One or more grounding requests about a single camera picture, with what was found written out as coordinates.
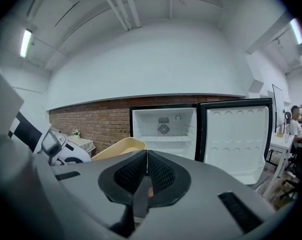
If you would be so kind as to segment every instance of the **beige tray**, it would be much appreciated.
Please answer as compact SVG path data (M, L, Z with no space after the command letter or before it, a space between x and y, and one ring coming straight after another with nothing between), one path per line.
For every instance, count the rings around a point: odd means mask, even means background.
M99 154L96 154L94 157L92 157L92 161L111 158L132 151L145 150L145 149L146 149L146 143L144 141L140 141L133 137L128 137L120 140L116 144L113 144L112 146L103 150Z

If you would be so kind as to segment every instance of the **black slot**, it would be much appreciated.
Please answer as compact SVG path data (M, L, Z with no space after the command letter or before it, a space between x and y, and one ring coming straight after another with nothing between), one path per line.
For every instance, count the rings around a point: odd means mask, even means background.
M219 198L244 233L262 224L262 221L233 192L222 193Z
M70 146L68 143L65 145L65 147L66 147L67 149L71 150L71 151L74 150L74 147Z
M67 173L62 173L62 174L55 175L55 177L58 181L62 181L62 180L66 180L66 179L78 176L78 175L81 175L81 174L77 171L74 171L74 172L70 171L70 172L67 172Z

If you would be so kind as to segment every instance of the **white shirt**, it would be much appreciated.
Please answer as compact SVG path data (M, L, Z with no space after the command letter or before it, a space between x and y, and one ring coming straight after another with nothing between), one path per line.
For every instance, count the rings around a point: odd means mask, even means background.
M302 137L302 127L299 124L299 122L297 122L294 119L291 119L290 121L290 134L298 137Z

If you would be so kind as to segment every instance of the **white cloth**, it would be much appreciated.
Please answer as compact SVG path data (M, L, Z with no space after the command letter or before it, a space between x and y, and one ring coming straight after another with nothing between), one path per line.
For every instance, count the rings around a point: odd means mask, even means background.
M291 119L290 121L290 134L298 137L302 137L302 127L300 123L294 119ZM297 148L299 146L299 143L294 142L294 146Z
M95 149L93 141L85 138L74 138L73 136L68 136L70 142L77 144L80 148L84 149L86 152L90 153Z

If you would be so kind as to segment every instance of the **ceiling pipe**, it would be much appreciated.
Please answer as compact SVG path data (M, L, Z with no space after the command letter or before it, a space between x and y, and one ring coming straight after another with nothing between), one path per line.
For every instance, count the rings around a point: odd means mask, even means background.
M131 29L132 29L132 25L131 25L129 16L127 15L126 10L125 10L125 8L124 8L124 5L123 5L122 0L115 0L115 1L116 1L116 3L117 3L117 6L120 8L120 11L121 11L121 13L122 13L122 15L123 15L123 17L124 17L124 20L125 20L125 22L126 22L128 28L129 28L129 30L131 30Z
M173 0L170 0L170 14L169 14L169 18L170 19L173 18Z
M139 16L138 16L137 11L136 11L134 0L127 0L127 2L130 6L130 9L131 9L136 27L140 28L141 27L141 22L140 22Z
M121 15L119 14L119 12L117 11L117 9L115 8L114 4L112 3L111 0L106 0L107 3L110 5L111 9L113 10L113 12L115 13L115 16L117 17L117 19L120 21L121 25L123 26L125 31L128 31L127 26L125 25L123 19L121 18Z

